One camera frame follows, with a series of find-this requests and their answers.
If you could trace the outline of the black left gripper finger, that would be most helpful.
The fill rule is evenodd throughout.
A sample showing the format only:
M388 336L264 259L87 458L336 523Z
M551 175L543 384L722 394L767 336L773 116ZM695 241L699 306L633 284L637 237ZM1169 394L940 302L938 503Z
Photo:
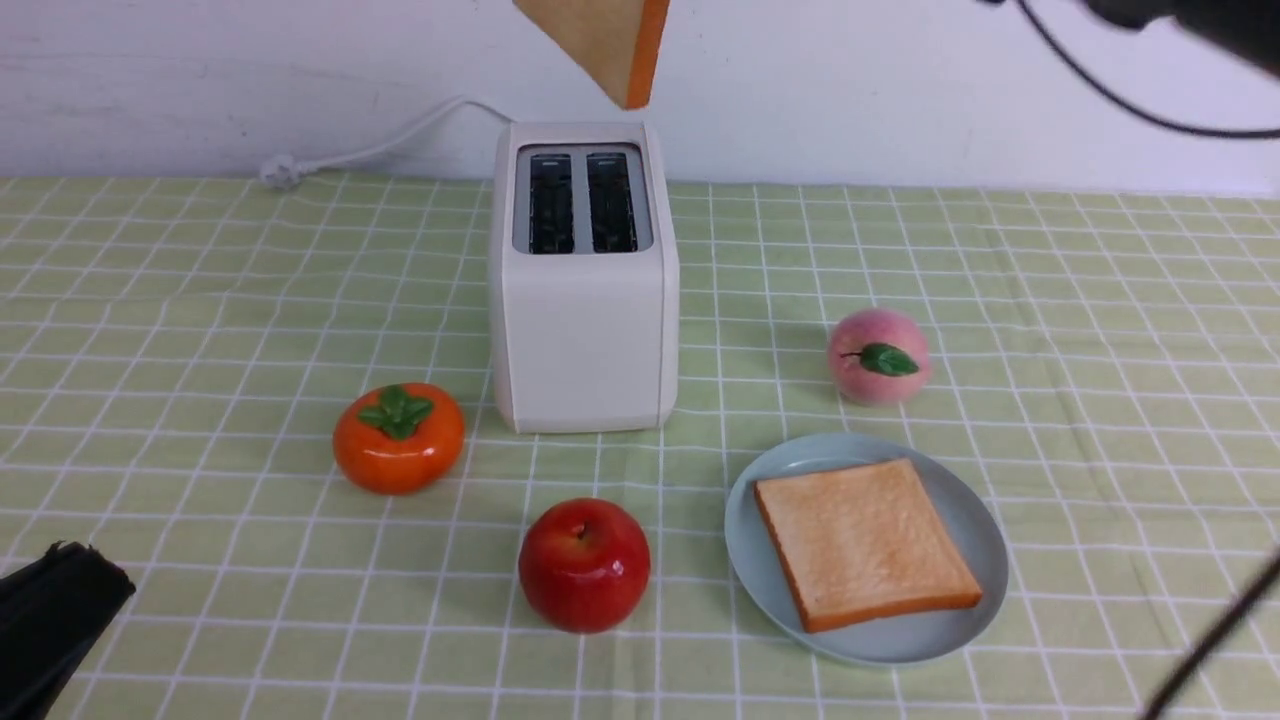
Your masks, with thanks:
M96 548L56 542L1 582L1 716L44 719L136 592Z

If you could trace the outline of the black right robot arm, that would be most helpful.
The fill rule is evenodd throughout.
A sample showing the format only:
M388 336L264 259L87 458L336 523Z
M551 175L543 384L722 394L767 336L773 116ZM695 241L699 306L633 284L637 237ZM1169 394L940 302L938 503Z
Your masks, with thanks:
M1277 1L1087 1L1085 6L1130 32L1171 20L1235 59L1279 76Z

